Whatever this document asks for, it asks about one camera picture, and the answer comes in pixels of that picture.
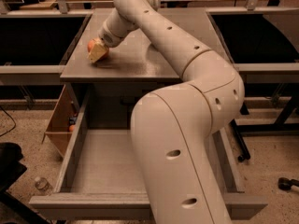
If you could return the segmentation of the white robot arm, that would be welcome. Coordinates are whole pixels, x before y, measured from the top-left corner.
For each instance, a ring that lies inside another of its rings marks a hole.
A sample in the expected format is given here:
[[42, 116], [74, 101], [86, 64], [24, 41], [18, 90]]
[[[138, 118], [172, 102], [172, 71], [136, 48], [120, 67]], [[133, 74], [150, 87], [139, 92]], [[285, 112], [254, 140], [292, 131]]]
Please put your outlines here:
[[140, 29], [181, 81], [143, 96], [131, 136], [156, 224], [232, 224], [208, 160], [205, 140], [233, 120], [244, 100], [234, 67], [158, 13], [157, 0], [113, 0], [88, 45], [92, 62]]

